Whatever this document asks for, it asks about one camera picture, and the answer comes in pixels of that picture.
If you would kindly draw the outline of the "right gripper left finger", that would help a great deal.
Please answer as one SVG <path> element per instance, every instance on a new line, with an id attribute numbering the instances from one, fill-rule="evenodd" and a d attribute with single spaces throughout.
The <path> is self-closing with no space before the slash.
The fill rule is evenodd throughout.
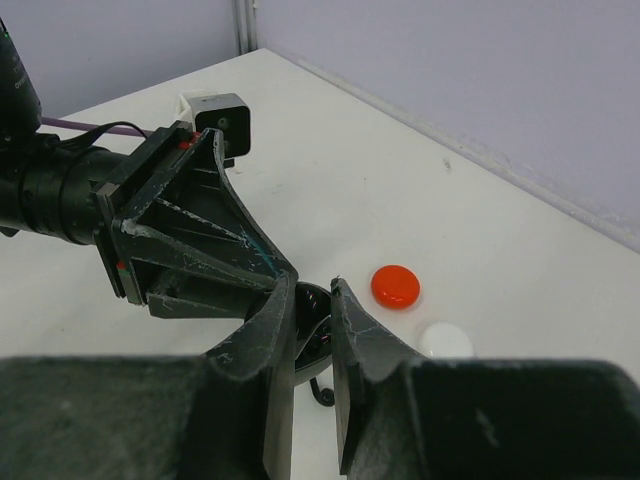
<path id="1" fill-rule="evenodd" d="M 1 363 L 5 479 L 287 479 L 295 282 L 200 356 Z"/>

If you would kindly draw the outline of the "white charging case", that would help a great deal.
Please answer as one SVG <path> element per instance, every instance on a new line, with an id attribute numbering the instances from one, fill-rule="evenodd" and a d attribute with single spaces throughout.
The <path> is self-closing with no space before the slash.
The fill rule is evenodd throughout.
<path id="1" fill-rule="evenodd" d="M 420 335 L 418 351 L 432 358 L 469 358 L 474 347 L 468 335 L 459 327 L 438 322 L 428 326 Z"/>

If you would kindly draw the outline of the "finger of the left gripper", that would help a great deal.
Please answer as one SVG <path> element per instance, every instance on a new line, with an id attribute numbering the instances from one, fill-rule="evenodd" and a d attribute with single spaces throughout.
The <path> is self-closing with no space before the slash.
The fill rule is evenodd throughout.
<path id="1" fill-rule="evenodd" d="M 248 290 L 297 279 L 231 186 L 221 131 L 207 129 L 176 153 L 115 215 L 120 260 L 129 269 L 149 264 Z"/>
<path id="2" fill-rule="evenodd" d="M 162 319 L 247 320 L 274 287 L 274 279 L 161 277 L 148 288 L 146 303 L 149 313 Z"/>

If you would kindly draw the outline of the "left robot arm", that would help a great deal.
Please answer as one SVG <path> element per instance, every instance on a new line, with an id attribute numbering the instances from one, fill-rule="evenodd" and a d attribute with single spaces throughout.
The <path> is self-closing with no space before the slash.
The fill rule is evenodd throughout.
<path id="1" fill-rule="evenodd" d="M 187 115 L 130 154 L 41 131 L 41 103 L 1 35 L 1 231 L 94 246 L 116 296 L 161 318 L 292 319 L 297 274 L 227 171 L 251 147 L 236 94 L 193 95 Z"/>

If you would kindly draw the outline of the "black charging case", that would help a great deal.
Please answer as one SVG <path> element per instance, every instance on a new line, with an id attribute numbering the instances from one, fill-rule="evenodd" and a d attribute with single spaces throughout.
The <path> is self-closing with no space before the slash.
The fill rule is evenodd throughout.
<path id="1" fill-rule="evenodd" d="M 331 295 L 315 284 L 295 288 L 295 386 L 304 384 L 332 364 Z"/>

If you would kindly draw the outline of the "black earbud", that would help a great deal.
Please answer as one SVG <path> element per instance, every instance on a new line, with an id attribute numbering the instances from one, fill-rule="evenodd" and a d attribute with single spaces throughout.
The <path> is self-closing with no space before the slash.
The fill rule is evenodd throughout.
<path id="1" fill-rule="evenodd" d="M 309 384 L 312 395 L 319 405 L 327 408 L 335 405 L 334 391 L 331 388 L 321 388 L 316 378 L 312 378 Z"/>

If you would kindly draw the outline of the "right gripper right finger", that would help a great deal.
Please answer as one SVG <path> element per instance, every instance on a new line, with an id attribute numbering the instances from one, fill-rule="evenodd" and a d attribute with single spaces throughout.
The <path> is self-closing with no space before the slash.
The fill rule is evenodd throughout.
<path id="1" fill-rule="evenodd" d="M 639 389 L 594 360 L 434 360 L 331 283 L 340 472 L 350 479 L 635 479 Z"/>

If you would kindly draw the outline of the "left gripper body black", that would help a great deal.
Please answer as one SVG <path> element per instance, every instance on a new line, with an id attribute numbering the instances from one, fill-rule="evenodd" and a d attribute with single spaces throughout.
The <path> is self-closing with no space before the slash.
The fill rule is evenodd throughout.
<path id="1" fill-rule="evenodd" d="M 173 166 L 199 135 L 188 127 L 156 130 L 129 155 L 96 144 L 33 134 L 1 140 L 1 232 L 29 231 L 97 248 L 115 295 L 145 305 L 153 295 L 185 298 L 197 276 L 175 266 L 129 259 L 112 222 L 158 172 Z"/>

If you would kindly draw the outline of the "orange charging case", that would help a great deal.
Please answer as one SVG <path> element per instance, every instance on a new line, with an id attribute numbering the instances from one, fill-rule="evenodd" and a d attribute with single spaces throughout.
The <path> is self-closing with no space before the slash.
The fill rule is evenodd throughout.
<path id="1" fill-rule="evenodd" d="M 418 277 L 402 265 L 385 265 L 377 269 L 371 278 L 370 289 L 379 305 L 393 310 L 412 307 L 421 294 Z"/>

